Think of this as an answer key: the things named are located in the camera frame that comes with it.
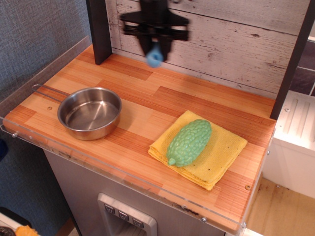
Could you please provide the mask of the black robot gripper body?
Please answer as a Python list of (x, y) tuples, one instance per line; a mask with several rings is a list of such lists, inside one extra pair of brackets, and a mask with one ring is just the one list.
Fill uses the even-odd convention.
[(187, 41), (189, 19), (171, 12), (166, 0), (141, 0), (140, 11), (124, 13), (124, 33)]

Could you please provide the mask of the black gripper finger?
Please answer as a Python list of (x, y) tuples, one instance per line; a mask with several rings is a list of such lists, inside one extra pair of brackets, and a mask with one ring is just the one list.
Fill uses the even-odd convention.
[(142, 51), (146, 56), (153, 47), (152, 37), (150, 35), (139, 35), (138, 40)]
[(160, 50), (163, 56), (163, 60), (166, 61), (168, 58), (168, 53), (171, 51), (172, 39), (168, 37), (160, 37), (158, 39)]

